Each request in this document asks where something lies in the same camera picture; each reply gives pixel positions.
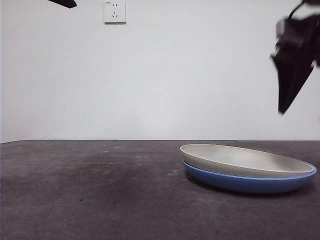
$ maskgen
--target gray table surface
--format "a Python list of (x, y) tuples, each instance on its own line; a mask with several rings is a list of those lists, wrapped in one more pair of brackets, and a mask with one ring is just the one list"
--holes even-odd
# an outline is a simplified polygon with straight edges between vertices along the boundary
[(289, 193), (221, 190), (186, 173), (179, 148), (191, 143), (262, 150), (320, 169), (320, 141), (3, 143), (1, 239), (320, 239), (320, 174)]

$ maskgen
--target white wall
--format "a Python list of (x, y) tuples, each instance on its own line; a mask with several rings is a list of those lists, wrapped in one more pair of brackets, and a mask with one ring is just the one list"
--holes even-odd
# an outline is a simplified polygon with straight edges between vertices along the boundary
[(103, 2), (1, 1), (2, 142), (320, 140), (320, 69), (282, 116), (269, 60), (298, 0)]

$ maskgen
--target stacked plates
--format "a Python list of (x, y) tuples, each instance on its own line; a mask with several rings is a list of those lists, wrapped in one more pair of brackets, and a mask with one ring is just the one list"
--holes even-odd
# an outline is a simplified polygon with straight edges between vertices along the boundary
[(297, 190), (316, 174), (313, 165), (246, 148), (189, 144), (180, 148), (184, 165), (198, 180), (222, 189), (257, 194)]

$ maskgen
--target wall socket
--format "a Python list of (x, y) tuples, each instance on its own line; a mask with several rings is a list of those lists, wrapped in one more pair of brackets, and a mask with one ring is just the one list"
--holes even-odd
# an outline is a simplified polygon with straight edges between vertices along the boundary
[(104, 3), (104, 24), (126, 23), (126, 0), (107, 0)]

